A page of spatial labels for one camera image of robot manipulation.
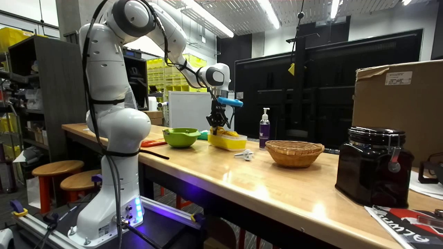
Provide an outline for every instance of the shelf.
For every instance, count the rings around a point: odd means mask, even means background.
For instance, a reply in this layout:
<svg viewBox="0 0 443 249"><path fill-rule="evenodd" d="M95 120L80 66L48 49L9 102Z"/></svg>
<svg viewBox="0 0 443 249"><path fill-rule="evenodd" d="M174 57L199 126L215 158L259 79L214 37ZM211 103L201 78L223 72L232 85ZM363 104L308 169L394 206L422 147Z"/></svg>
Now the shelf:
<svg viewBox="0 0 443 249"><path fill-rule="evenodd" d="M28 143L28 144L32 144L34 146L37 146L37 147L45 149L45 150L49 150L49 147L47 145L44 145L42 143L39 143L39 142L29 139L29 138L23 138L23 142Z"/></svg>
<svg viewBox="0 0 443 249"><path fill-rule="evenodd" d="M26 109L27 113L37 113L37 114L44 114L42 110L32 110L32 109Z"/></svg>

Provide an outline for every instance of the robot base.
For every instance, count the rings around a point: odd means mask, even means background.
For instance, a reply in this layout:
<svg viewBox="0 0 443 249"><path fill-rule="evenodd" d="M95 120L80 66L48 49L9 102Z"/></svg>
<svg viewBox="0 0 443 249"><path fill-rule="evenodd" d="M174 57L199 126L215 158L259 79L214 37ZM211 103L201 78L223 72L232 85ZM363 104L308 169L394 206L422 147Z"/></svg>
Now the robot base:
<svg viewBox="0 0 443 249"><path fill-rule="evenodd" d="M131 224L131 226L133 227L137 227L139 225L141 225L143 223L143 219L141 219L138 223L136 224ZM115 224L111 223L108 225L109 227L111 226L115 226ZM81 236L79 236L76 231L77 231L77 226L72 228L73 231L75 232L74 234L71 235L70 232L68 232L68 238L71 239L72 241L74 241L75 243L79 244L80 246L84 247L84 248L97 248L99 246L101 246L102 244L112 240L113 238L117 237L117 229L115 228L113 231L109 231L108 233L106 233L105 235L95 239L95 240L86 240L86 238L83 238Z"/></svg>

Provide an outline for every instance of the cardboard box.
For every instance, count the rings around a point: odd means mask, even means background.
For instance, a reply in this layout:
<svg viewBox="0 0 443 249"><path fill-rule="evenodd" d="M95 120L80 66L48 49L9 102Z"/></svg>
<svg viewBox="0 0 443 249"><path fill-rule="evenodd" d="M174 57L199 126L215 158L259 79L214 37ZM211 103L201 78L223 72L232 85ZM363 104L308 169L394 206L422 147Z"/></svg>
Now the cardboard box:
<svg viewBox="0 0 443 249"><path fill-rule="evenodd" d="M153 118L163 118L162 111L143 111L152 120Z"/></svg>
<svg viewBox="0 0 443 249"><path fill-rule="evenodd" d="M151 124L152 125L163 125L163 118L152 118Z"/></svg>
<svg viewBox="0 0 443 249"><path fill-rule="evenodd" d="M443 60L357 71L352 125L406 132L413 166L443 152Z"/></svg>

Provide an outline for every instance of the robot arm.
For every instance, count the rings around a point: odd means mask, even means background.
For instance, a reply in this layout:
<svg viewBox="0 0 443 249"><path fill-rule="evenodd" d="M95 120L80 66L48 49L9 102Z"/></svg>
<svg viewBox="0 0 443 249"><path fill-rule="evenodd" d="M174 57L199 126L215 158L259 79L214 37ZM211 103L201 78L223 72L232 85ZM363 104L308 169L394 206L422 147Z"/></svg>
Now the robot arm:
<svg viewBox="0 0 443 249"><path fill-rule="evenodd" d="M154 15L157 16L160 25L156 23ZM146 3L143 0L118 0L105 16L105 24L123 40L122 45L145 35L165 50L166 36L167 57L185 76L189 86L213 88L211 114L206 117L209 124L214 128L227 124L230 128L225 116L226 105L242 106L243 103L227 99L230 78L229 67L226 64L216 63L213 66L194 68L187 63L183 57L186 34L177 22L155 3Z"/></svg>

